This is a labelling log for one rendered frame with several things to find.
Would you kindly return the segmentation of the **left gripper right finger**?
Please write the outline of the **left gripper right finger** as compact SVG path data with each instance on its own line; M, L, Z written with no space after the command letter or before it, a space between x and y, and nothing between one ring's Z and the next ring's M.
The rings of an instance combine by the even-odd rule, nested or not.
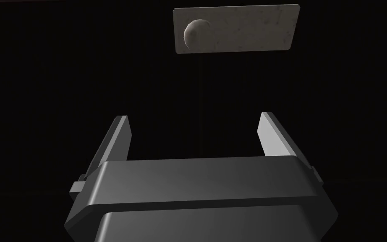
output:
M312 168L299 146L273 113L261 113L257 134L265 156L296 156L307 168Z

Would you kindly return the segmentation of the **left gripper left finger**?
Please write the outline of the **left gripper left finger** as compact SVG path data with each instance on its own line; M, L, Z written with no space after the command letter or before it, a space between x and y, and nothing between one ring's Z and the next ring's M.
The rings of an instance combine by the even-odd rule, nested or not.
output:
M104 162L127 160L131 138L128 117L116 116L90 162L84 178L90 176Z

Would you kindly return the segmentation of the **grey rectangular knob plate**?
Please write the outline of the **grey rectangular knob plate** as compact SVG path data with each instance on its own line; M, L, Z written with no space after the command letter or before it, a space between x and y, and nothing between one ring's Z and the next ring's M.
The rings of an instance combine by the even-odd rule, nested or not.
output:
M187 25L197 19L209 21L213 33L212 48L200 53L288 50L299 11L298 4L175 8L175 50L198 53L190 51L183 39Z

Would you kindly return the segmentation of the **grey round door knob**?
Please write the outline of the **grey round door knob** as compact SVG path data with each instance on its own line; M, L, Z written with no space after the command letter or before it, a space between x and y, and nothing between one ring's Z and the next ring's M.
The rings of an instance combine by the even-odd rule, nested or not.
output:
M213 33L211 24L204 19L189 23L183 34L184 44L193 52L206 52L212 48Z

